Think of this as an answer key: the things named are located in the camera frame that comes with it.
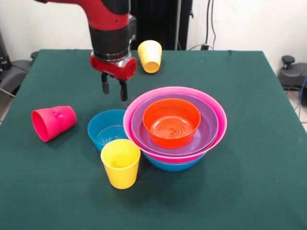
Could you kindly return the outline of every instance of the blue bowl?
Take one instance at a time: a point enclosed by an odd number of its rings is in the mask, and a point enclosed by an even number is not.
[[[87,133],[101,151],[110,141],[128,139],[123,126],[125,110],[112,109],[94,116],[87,127]]]
[[[183,171],[183,170],[186,170],[188,168],[191,168],[193,165],[195,165],[197,162],[199,162],[204,155],[205,154],[203,154],[202,156],[200,156],[196,160],[193,160],[193,161],[191,161],[189,163],[185,163],[185,164],[168,164],[168,163],[164,163],[164,162],[161,162],[161,161],[157,161],[156,159],[151,158],[146,153],[144,153],[144,156],[147,158],[147,160],[149,160],[149,162],[151,164],[153,164],[155,167],[157,167],[159,169],[162,169],[164,171],[167,171],[167,172],[179,172],[179,171]]]

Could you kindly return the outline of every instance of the plastic bowl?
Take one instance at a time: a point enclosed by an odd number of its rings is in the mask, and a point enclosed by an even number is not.
[[[211,108],[215,111],[218,121],[219,121],[219,130],[216,136],[216,139],[214,142],[208,147],[203,149],[200,152],[197,152],[192,155],[188,156],[161,156],[155,153],[151,153],[144,149],[138,142],[134,139],[131,129],[131,120],[132,116],[135,112],[135,110],[145,101],[148,99],[154,98],[158,95],[166,95],[171,93],[183,93],[187,95],[191,95],[194,97],[197,97],[198,99],[206,102],[208,105],[211,106]],[[144,153],[148,154],[151,158],[154,158],[155,160],[164,162],[164,163],[170,163],[170,164],[183,164],[186,162],[193,161],[197,159],[202,154],[206,153],[207,151],[213,149],[223,138],[225,135],[226,129],[227,129],[227,117],[224,109],[222,106],[211,96],[208,94],[201,92],[196,89],[191,89],[187,87],[179,87],[179,86],[171,86],[171,87],[163,87],[158,88],[155,90],[148,91],[141,96],[139,96],[137,99],[135,99],[127,108],[125,115],[124,115],[124,129],[126,132],[127,137],[129,140],[131,140],[135,145],[137,145]]]
[[[195,165],[197,162],[199,162],[202,157],[205,154],[201,155],[201,157],[197,158],[196,160],[193,160],[191,162],[188,163],[183,163],[183,164],[168,164],[168,163],[163,163],[161,161],[157,161],[154,158],[151,158],[150,156],[148,156],[146,153],[144,154],[144,156],[147,158],[147,160],[149,160],[149,162],[151,164],[153,164],[155,167],[167,171],[167,172],[179,172],[179,171],[183,171],[186,170],[188,168],[191,168],[193,165]]]
[[[143,114],[152,103],[165,98],[179,98],[191,102],[201,113],[201,123],[196,130],[193,140],[184,147],[177,149],[166,149],[156,145],[150,138],[143,124]],[[133,114],[131,123],[133,137],[146,150],[164,156],[188,156],[207,148],[216,138],[218,132],[218,120],[214,110],[202,100],[180,93],[156,96],[143,102]]]
[[[112,109],[94,116],[87,127],[87,133],[96,148],[101,151],[110,141],[128,139],[123,127],[125,110]]]
[[[197,107],[178,98],[158,100],[149,105],[143,115],[143,124],[152,141],[167,149],[189,144],[200,123]]]

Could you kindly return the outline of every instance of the green tablecloth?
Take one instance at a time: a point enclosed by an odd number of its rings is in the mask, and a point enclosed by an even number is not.
[[[115,80],[103,95],[89,54],[41,51],[0,126],[0,229],[307,228],[307,135],[262,52],[164,51],[158,73],[139,65],[125,103]],[[217,99],[226,136],[184,172],[161,171],[142,157],[136,184],[113,188],[88,122],[172,85]],[[44,143],[31,111],[56,105],[71,105],[78,122]]]

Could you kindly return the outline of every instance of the cup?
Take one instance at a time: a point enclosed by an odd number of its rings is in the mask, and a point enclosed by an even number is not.
[[[111,185],[118,189],[133,186],[141,151],[130,140],[117,139],[107,143],[100,157]]]
[[[162,47],[154,40],[142,42],[138,47],[141,64],[147,73],[156,73],[161,65]]]
[[[77,118],[70,106],[57,106],[34,110],[32,122],[37,135],[47,142],[72,127]]]

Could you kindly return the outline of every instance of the yellow cup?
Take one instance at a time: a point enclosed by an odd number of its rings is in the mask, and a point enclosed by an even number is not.
[[[154,41],[142,42],[138,47],[141,64],[147,73],[156,73],[161,65],[162,47]]]
[[[118,189],[126,189],[136,181],[141,151],[129,140],[117,139],[107,143],[101,151],[111,185]]]

